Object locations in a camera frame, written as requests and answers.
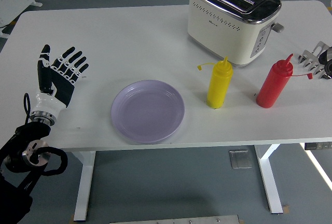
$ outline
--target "table leg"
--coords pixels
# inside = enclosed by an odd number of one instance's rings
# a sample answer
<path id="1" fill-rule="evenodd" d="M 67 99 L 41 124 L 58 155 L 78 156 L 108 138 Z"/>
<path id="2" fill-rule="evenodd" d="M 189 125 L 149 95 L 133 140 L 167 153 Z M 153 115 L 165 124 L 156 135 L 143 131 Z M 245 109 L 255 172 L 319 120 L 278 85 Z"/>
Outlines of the table leg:
<path id="1" fill-rule="evenodd" d="M 270 212 L 272 214 L 284 213 L 269 160 L 270 155 L 278 148 L 279 145 L 280 144 L 255 145 L 259 168 L 264 182 Z"/>
<path id="2" fill-rule="evenodd" d="M 73 152 L 83 164 L 81 181 L 79 183 L 74 221 L 84 221 L 87 217 L 90 187 L 94 166 L 95 151 Z"/>

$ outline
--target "floor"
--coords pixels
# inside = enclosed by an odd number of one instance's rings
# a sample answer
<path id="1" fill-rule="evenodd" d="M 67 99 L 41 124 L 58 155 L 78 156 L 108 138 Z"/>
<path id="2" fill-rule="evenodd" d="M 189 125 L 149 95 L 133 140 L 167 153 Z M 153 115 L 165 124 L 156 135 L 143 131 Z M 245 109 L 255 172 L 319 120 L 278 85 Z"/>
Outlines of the floor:
<path id="1" fill-rule="evenodd" d="M 37 1 L 43 6 L 27 10 L 182 5 L 189 0 Z M 331 0 L 318 1 L 329 7 Z M 5 42 L 0 38 L 0 50 Z M 253 167 L 232 169 L 228 152 L 233 149 L 247 149 Z M 332 179 L 332 150 L 313 154 Z M 82 165 L 68 156 L 63 174 L 39 180 L 31 211 L 20 223 L 71 223 Z M 281 145 L 270 161 L 289 213 L 270 214 L 253 146 L 97 152 L 86 223 L 216 215 L 238 215 L 246 224 L 330 223 L 332 192 L 300 145 Z M 50 169 L 58 162 L 52 157 Z M 24 177 L 3 171 L 15 185 Z"/>

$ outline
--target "red nozzle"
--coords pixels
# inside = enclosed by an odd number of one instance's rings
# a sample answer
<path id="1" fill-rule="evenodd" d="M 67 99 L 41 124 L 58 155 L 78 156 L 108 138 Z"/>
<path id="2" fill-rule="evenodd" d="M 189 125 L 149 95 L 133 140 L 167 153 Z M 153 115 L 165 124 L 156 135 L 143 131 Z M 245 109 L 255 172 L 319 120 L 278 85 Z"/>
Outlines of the red nozzle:
<path id="1" fill-rule="evenodd" d="M 289 57 L 287 57 L 285 66 L 287 66 L 290 63 L 292 57 L 293 54 L 290 54 Z"/>

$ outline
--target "table top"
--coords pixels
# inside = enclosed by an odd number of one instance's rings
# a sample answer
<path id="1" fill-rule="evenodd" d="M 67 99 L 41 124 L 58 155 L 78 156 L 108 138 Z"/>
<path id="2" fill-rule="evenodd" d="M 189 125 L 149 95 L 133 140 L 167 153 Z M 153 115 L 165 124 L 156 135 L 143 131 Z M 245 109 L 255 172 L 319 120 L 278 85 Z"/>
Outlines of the table top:
<path id="1" fill-rule="evenodd" d="M 218 58 L 189 37 L 188 5 L 24 13 L 0 53 L 0 147 L 24 124 L 24 93 L 32 106 L 36 103 L 36 64 L 44 44 L 51 47 L 51 62 L 75 46 L 90 65 L 76 82 L 68 108 L 43 138 L 50 146 L 85 151 L 331 142 L 332 80 L 292 77 L 273 107 L 256 104 L 273 63 L 294 53 L 293 74 L 304 74 L 297 57 L 319 41 L 332 45 L 332 16 L 322 3 L 282 4 L 277 21 L 285 30 L 271 32 L 266 49 L 251 64 L 234 68 L 220 109 L 205 103 L 212 67 L 197 69 Z M 172 85 L 185 103 L 178 130 L 152 145 L 126 140 L 110 118 L 116 95 L 146 79 Z"/>

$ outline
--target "metal plate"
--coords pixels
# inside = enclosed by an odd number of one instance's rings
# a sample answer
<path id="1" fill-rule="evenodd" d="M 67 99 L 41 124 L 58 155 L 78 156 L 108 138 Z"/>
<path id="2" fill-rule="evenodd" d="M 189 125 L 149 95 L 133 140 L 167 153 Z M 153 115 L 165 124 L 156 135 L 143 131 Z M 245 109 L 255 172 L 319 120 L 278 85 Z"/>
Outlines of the metal plate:
<path id="1" fill-rule="evenodd" d="M 249 169 L 252 167 L 248 150 L 230 150 L 229 158 L 233 169 Z"/>
<path id="2" fill-rule="evenodd" d="M 117 222 L 116 224 L 239 224 L 239 218 L 237 215 L 227 215 L 184 219 Z"/>

